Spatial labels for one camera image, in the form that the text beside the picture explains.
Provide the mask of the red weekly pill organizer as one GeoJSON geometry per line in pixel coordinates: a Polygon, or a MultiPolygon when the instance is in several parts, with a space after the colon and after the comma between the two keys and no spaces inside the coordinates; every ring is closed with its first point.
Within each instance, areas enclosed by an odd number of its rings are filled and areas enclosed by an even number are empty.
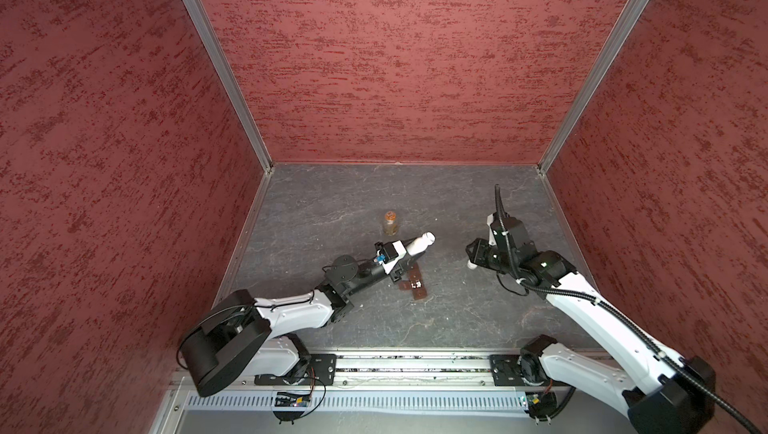
{"type": "Polygon", "coordinates": [[[428,292],[423,281],[423,275],[418,264],[414,264],[398,283],[401,291],[408,291],[414,300],[423,300],[428,292]]]}

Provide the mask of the small white pill bottle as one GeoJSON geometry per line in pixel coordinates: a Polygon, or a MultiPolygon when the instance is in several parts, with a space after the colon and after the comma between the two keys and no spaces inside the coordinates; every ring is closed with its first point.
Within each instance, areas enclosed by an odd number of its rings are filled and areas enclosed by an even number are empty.
{"type": "Polygon", "coordinates": [[[426,251],[431,245],[434,244],[434,242],[435,242],[434,234],[431,232],[425,232],[419,237],[409,241],[408,244],[406,245],[406,251],[408,252],[409,255],[416,256],[426,251]]]}

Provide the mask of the clear pill bottle gold lid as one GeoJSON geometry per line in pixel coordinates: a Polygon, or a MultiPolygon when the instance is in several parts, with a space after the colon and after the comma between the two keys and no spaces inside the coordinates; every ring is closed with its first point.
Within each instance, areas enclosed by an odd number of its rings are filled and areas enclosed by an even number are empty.
{"type": "Polygon", "coordinates": [[[384,215],[383,232],[386,236],[394,237],[399,230],[398,217],[395,211],[388,211],[384,215]]]}

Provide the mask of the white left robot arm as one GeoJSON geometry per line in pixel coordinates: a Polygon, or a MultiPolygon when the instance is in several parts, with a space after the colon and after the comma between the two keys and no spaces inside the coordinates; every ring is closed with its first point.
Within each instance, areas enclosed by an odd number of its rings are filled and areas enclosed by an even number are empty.
{"type": "Polygon", "coordinates": [[[385,279],[402,280],[419,258],[408,252],[389,261],[383,254],[363,261],[341,256],[324,268],[319,285],[292,297],[258,298],[246,289],[236,290],[182,336],[177,362],[203,398],[243,375],[297,382],[311,364],[297,332],[340,320],[352,310],[353,295],[385,279]]]}

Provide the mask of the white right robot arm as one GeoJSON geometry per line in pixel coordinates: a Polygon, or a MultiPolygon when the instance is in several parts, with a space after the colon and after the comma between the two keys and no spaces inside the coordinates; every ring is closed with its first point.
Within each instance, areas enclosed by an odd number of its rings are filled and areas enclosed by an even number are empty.
{"type": "Polygon", "coordinates": [[[540,335],[520,350],[517,371],[526,384],[565,383],[624,415],[638,433],[697,433],[714,416],[711,366],[655,340],[560,254],[500,249],[481,238],[467,245],[466,254],[470,267],[511,275],[565,313],[616,363],[608,366],[540,335]]]}

